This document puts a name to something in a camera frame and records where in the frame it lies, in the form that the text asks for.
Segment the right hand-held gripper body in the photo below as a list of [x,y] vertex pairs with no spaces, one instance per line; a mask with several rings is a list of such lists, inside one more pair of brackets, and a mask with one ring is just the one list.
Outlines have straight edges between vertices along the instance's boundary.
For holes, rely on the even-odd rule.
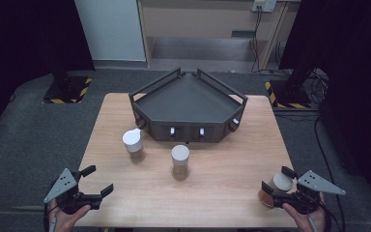
[[346,191],[324,179],[312,170],[301,176],[298,174],[297,190],[291,193],[273,193],[273,206],[281,208],[284,203],[290,204],[300,214],[315,212],[321,205],[320,193],[345,195]]

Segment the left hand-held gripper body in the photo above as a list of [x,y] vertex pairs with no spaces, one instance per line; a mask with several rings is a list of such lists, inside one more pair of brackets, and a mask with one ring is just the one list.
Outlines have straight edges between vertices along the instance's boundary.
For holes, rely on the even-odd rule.
[[81,192],[78,187],[81,178],[78,177],[78,172],[71,172],[65,168],[51,186],[43,202],[47,204],[55,199],[59,209],[68,215],[74,214],[85,205],[90,205],[92,210],[98,210],[103,197],[100,193],[85,194]]

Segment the orange powder spice jar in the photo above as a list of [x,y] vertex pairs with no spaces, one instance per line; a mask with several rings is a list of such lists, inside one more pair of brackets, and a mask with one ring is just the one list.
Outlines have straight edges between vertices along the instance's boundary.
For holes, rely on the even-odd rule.
[[[282,172],[275,173],[268,181],[269,186],[273,188],[273,193],[287,193],[293,187],[293,180]],[[258,192],[260,201],[267,207],[273,207],[273,197],[262,191],[262,188]]]

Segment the brown spice jar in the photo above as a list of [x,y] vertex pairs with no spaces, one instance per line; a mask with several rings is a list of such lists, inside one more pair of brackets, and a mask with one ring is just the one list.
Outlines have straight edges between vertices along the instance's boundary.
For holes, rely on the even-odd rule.
[[131,160],[134,163],[138,163],[145,158],[140,129],[126,131],[122,140]]

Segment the tan powder spice jar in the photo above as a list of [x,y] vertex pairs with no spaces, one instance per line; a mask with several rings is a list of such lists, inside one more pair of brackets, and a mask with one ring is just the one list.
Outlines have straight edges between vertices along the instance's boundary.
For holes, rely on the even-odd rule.
[[185,180],[189,175],[188,160],[189,149],[185,145],[176,145],[171,150],[172,176],[179,181]]

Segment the dark grey corner spice rack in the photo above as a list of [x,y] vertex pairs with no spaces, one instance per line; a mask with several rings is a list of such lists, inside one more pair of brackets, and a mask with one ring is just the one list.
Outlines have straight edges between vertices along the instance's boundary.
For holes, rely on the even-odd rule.
[[156,141],[218,142],[240,126],[248,97],[215,76],[179,68],[128,94],[134,121]]

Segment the person's left hand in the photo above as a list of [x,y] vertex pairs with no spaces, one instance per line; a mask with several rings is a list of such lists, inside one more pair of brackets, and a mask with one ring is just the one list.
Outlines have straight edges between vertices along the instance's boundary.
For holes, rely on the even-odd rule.
[[52,199],[49,203],[49,227],[50,232],[72,232],[75,224],[91,210],[90,205],[85,205],[72,215],[68,215],[59,209],[57,201]]

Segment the person's right hand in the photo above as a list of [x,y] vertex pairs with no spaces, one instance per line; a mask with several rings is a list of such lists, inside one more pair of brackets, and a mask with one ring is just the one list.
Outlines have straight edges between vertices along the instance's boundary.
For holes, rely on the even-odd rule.
[[287,214],[293,218],[299,232],[325,232],[326,230],[326,213],[319,207],[317,211],[303,215],[288,203],[282,205]]

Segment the black stand, striped base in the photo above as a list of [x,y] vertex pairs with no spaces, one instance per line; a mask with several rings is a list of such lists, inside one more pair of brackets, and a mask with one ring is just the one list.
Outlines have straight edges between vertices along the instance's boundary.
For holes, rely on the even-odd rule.
[[88,76],[73,76],[67,72],[54,72],[53,82],[43,96],[43,103],[79,103],[92,82]]
[[266,88],[271,105],[280,108],[310,108],[311,100],[302,86],[309,73],[310,69],[299,65],[286,80],[268,81]]

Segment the dark curtain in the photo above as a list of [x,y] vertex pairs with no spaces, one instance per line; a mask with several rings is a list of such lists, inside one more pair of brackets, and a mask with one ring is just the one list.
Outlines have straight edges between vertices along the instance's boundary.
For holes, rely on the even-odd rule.
[[299,65],[328,76],[329,135],[348,171],[371,187],[371,0],[301,0],[281,67]]
[[75,0],[0,0],[0,116],[19,85],[93,67]]

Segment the white panel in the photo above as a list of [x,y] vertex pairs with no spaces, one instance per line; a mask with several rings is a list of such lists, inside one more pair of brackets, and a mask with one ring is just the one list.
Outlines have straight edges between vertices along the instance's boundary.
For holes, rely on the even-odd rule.
[[92,58],[145,62],[137,0],[75,0]]

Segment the small grey bar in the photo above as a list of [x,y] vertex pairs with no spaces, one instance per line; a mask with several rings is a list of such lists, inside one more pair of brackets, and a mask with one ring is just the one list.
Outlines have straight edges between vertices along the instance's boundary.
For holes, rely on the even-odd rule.
[[232,30],[232,38],[253,38],[256,35],[255,30]]

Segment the white power outlet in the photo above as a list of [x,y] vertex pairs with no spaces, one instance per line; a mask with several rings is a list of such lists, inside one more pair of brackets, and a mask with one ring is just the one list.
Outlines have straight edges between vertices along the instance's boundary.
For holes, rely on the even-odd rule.
[[276,0],[254,0],[251,10],[253,12],[271,13],[276,6]]

